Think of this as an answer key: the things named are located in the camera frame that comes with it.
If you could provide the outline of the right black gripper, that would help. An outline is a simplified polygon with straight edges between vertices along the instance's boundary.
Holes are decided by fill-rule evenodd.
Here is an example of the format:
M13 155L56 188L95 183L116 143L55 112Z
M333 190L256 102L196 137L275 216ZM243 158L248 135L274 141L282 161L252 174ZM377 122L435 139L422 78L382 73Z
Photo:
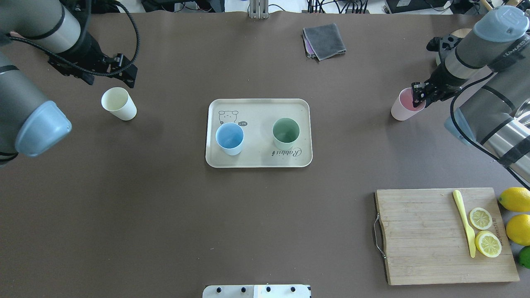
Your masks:
M462 79L451 74L435 74L423 83L412 83L412 104L418 108L421 104L428 107L437 101L445 101L461 90Z

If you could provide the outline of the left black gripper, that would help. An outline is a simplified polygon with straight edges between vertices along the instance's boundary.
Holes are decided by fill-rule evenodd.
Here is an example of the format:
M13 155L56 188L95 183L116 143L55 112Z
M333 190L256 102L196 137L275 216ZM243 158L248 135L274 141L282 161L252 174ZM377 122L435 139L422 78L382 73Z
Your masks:
M137 68L123 53L114 57L106 56L100 50L91 47L81 58L66 58L71 65L56 57L49 57L48 64L64 76L74 76L93 85L95 76L119 79L129 88L134 88Z

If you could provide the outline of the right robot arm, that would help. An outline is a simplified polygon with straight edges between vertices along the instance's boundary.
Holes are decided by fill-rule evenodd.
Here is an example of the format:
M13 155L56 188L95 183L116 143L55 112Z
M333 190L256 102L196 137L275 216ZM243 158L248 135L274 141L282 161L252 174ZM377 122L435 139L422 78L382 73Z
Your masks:
M412 83L412 104L428 107L456 99L479 70L491 74L459 108L446 128L480 149L519 181L529 181L529 127L518 120L529 102L529 19L514 6L499 6L452 44L430 78Z

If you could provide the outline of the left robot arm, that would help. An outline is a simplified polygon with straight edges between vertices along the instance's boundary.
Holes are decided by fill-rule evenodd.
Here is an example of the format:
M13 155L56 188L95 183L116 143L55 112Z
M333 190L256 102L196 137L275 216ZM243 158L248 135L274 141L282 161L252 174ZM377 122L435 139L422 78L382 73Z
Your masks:
M76 11L77 0L2 0L1 47L20 42L43 53L48 64L63 76L73 76L88 85L96 76L135 86L140 52L140 32L130 11L117 0L103 0L105 6L120 7L135 33L134 56L105 54L89 33L94 1L85 0ZM64 139L72 123L25 74L36 59L26 50L1 53L1 166L19 155L41 155Z

